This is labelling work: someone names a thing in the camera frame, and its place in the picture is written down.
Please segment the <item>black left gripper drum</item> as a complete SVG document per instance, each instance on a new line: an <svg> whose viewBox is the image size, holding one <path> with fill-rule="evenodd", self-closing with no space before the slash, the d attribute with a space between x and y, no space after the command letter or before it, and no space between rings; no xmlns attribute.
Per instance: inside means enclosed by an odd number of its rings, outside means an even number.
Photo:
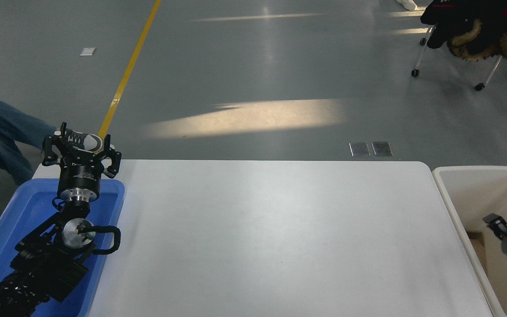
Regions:
<svg viewBox="0 0 507 317"><path fill-rule="evenodd" d="M97 155L90 152L66 150L60 158L58 193L76 188L100 193L101 173L104 167Z"/></svg>

